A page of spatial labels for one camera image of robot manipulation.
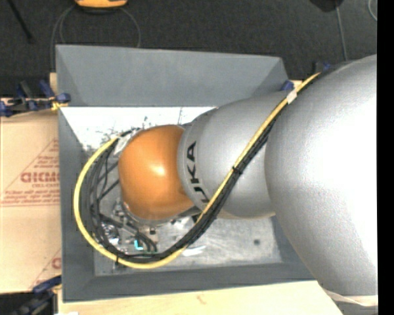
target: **kuka logo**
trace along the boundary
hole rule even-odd
[[[60,173],[56,172],[27,172],[20,174],[20,180],[23,183],[35,182],[58,182],[60,181]]]
[[[203,188],[200,186],[200,180],[196,178],[196,159],[194,157],[194,148],[196,147],[196,141],[194,141],[186,151],[186,158],[189,159],[192,162],[192,169],[190,168],[189,165],[187,165],[187,170],[188,173],[191,175],[190,182],[193,185],[194,191],[201,193],[204,198],[201,199],[203,203],[207,203],[209,201],[208,196],[204,192]]]

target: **black carpet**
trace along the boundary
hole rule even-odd
[[[72,0],[13,0],[34,44],[28,43],[7,0],[0,0],[0,96],[23,79],[51,69],[53,28]],[[288,75],[303,79],[314,61],[338,64],[377,53],[378,0],[130,0],[129,15],[71,11],[56,42],[248,53],[283,58]],[[0,314],[29,295],[0,296]]]

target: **cardboard box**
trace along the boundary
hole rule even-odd
[[[0,120],[0,293],[61,274],[58,119],[41,111]]]

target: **power cord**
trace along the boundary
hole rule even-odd
[[[51,42],[50,42],[50,69],[52,72],[55,72],[55,45],[56,45],[56,35],[58,30],[58,35],[60,37],[61,43],[66,43],[66,39],[64,38],[63,30],[64,30],[64,21],[66,20],[67,16],[74,10],[76,5],[72,5],[65,9],[60,16],[58,17],[57,21],[53,26],[53,32],[51,33]],[[141,46],[141,39],[142,33],[138,22],[136,21],[135,17],[128,12],[125,8],[120,8],[119,11],[122,11],[124,14],[130,17],[131,21],[134,23],[136,31],[137,31],[137,44],[136,48],[140,48]]]
[[[372,12],[372,7],[371,7],[371,4],[372,4],[372,0],[368,0],[368,11],[369,11],[369,14],[371,15],[371,17],[376,21],[376,22],[378,22],[378,17],[374,14],[374,12]]]

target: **wire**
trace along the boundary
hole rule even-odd
[[[61,43],[66,43],[66,39],[64,38],[63,34],[63,29],[64,29],[64,21],[67,18],[67,16],[71,13],[71,11],[76,7],[76,5],[72,5],[68,7],[66,10],[64,10],[60,16],[58,17],[57,21],[55,22],[53,26],[53,32],[51,34],[51,42],[50,42],[50,69],[51,71],[55,71],[55,42],[56,42],[56,33],[58,30],[58,35],[60,37]],[[140,48],[141,46],[141,38],[142,38],[142,33],[139,24],[137,23],[136,19],[134,16],[125,10],[124,8],[120,9],[124,14],[128,15],[130,17],[131,21],[133,21],[136,30],[137,30],[137,44],[136,48]]]
[[[335,6],[336,6],[336,13],[337,13],[337,20],[339,23],[339,32],[340,32],[340,38],[341,38],[341,45],[343,46],[343,57],[344,60],[348,60],[347,57],[347,50],[346,50],[346,41],[344,39],[344,33],[343,33],[343,25],[341,23],[341,17],[340,17],[340,9],[337,1],[335,0]]]
[[[368,11],[369,11],[369,14],[371,15],[371,17],[372,17],[376,22],[378,22],[378,17],[374,14],[374,12],[372,12],[371,2],[372,2],[372,0],[368,0]]]
[[[319,73],[316,73],[315,75],[307,78],[292,92],[296,95],[318,75]],[[101,253],[105,257],[108,257],[109,259],[112,259],[113,261],[116,261],[117,263],[123,264],[124,266],[139,269],[151,269],[158,268],[170,263],[172,260],[176,259],[190,244],[195,242],[214,221],[217,214],[220,212],[223,204],[226,202],[227,196],[232,190],[234,184],[238,180],[239,176],[242,174],[243,169],[245,169],[246,165],[254,157],[257,151],[262,147],[262,145],[264,145],[264,143],[267,141],[269,132],[277,116],[290,102],[291,100],[288,97],[285,97],[269,114],[264,123],[260,126],[260,128],[258,128],[251,140],[248,142],[242,153],[237,158],[235,164],[226,175],[221,185],[218,187],[200,216],[197,218],[196,224],[191,230],[187,232],[187,234],[183,238],[181,238],[181,240],[172,245],[168,250],[165,250],[163,253],[154,254],[149,258],[144,258],[143,256],[141,258],[133,258],[132,256],[128,257],[122,255],[122,253],[114,254],[113,252],[106,249],[101,243],[98,243],[90,235],[90,233],[88,233],[82,222],[79,207],[81,202],[81,187],[83,181],[85,180],[86,174],[88,173],[90,168],[92,168],[94,162],[96,162],[98,158],[101,158],[104,153],[108,152],[108,149],[114,148],[115,142],[117,142],[122,135],[116,136],[103,144],[92,155],[92,157],[87,160],[85,166],[79,174],[73,194],[74,217],[79,231],[88,241],[88,243],[92,245],[92,247],[96,249],[99,253]]]
[[[126,11],[125,8],[121,8],[121,11],[124,12],[126,15],[128,15],[131,19],[131,21],[133,21],[134,25],[136,26],[137,29],[137,44],[136,44],[136,48],[140,48],[141,46],[141,41],[142,41],[142,31],[140,30],[140,26],[137,23],[136,19],[134,18],[133,15],[131,15],[128,11]]]
[[[67,17],[67,15],[74,9],[76,5],[72,5],[65,9],[60,16],[58,17],[57,21],[54,24],[53,32],[51,33],[51,42],[50,42],[50,69],[51,71],[55,71],[55,36],[58,29],[58,25],[61,23],[63,19]]]

